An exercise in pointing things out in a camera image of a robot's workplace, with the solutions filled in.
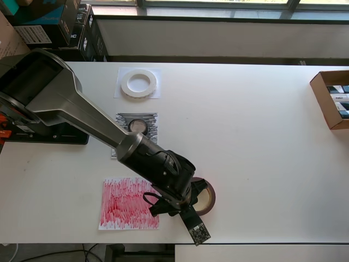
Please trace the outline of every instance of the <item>cardboard box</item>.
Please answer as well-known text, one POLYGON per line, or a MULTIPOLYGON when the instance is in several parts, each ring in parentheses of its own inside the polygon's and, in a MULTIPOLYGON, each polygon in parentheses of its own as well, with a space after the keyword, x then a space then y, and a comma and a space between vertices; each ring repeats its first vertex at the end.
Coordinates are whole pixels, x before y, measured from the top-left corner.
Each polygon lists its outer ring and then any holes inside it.
POLYGON ((46 51, 54 53, 64 61, 97 61, 97 54, 93 48, 92 41, 83 25, 74 26, 73 34, 67 47, 46 49, 46 51))
POLYGON ((310 82, 328 127, 331 130, 349 128, 349 119, 342 119, 327 86, 349 85, 349 71, 319 72, 310 82))
POLYGON ((0 59, 5 56, 22 55, 29 51, 22 38, 0 12, 0 59))
POLYGON ((8 17, 30 48, 69 44, 80 0, 34 0, 8 17))

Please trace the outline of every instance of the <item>tape roll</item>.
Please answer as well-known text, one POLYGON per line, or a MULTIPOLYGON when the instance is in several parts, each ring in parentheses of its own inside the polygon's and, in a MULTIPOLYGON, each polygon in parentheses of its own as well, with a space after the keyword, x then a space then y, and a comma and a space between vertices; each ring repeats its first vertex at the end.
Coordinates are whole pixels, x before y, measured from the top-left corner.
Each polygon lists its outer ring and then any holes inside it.
MULTIPOLYGON (((195 182, 201 179, 202 178, 199 177, 193 177, 191 181, 195 182)), ((205 181, 208 187, 197 196, 198 201, 195 205, 193 205, 196 213, 199 216, 206 215, 209 211, 211 211, 211 209, 214 206, 214 203, 216 202, 216 193, 212 185, 207 180, 205 181)))
POLYGON ((150 96, 152 93, 155 92, 157 88, 157 78, 155 75, 144 69, 136 69, 131 72, 128 72, 124 75, 124 77, 121 80, 121 90, 128 96, 133 98, 144 98, 150 96), (136 75, 142 75, 149 79, 149 86, 146 90, 141 92, 135 92, 133 91, 129 86, 129 80, 133 78, 136 75))

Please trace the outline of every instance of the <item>white wall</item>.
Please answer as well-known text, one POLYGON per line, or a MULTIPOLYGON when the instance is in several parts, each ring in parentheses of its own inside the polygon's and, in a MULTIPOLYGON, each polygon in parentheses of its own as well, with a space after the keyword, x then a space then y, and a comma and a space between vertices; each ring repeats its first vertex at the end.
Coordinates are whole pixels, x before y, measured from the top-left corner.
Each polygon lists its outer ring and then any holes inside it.
POLYGON ((348 25, 99 20, 111 56, 349 58, 348 25))

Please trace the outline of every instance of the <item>paper sheet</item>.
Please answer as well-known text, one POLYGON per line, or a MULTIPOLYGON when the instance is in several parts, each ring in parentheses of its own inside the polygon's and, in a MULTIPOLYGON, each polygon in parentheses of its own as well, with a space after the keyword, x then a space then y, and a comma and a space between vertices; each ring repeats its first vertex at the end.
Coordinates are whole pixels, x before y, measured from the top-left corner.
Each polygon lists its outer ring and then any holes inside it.
MULTIPOLYGON (((153 217, 144 192, 156 193, 151 184, 140 177, 108 178, 104 181, 99 230, 157 229, 159 216, 153 217)), ((148 196, 152 203, 156 198, 148 196)))
POLYGON ((121 81, 122 78, 128 73, 131 72, 135 69, 144 69, 144 70, 148 70, 150 72, 152 72, 154 74, 154 76, 157 79, 157 88, 154 91, 153 94, 151 94, 149 97, 145 98, 145 99, 149 99, 149 98, 160 98, 161 95, 161 69, 159 68, 141 68, 141 67, 121 67, 119 68, 119 72, 118 72, 118 79, 116 80, 116 88, 115 88, 115 93, 114 93, 114 98, 120 98, 122 97, 122 90, 121 90, 121 81))
MULTIPOLYGON (((146 122, 148 126, 148 134, 146 137, 157 144, 159 123, 158 113, 118 113, 115 117, 115 121, 126 131, 129 131, 129 123, 134 119, 141 119, 146 122)), ((116 158, 116 152, 114 149, 111 150, 111 158, 116 158)))

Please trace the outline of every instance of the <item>open cardboard box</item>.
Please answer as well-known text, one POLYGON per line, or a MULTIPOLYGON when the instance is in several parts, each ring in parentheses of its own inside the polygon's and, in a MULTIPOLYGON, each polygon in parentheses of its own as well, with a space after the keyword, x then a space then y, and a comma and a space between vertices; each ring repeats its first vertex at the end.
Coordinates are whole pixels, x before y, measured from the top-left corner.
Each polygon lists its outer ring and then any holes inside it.
POLYGON ((310 85, 314 91, 318 104, 321 107, 329 129, 337 130, 349 128, 349 119, 342 119, 326 87, 334 85, 349 85, 349 71, 319 72, 310 81, 310 85))

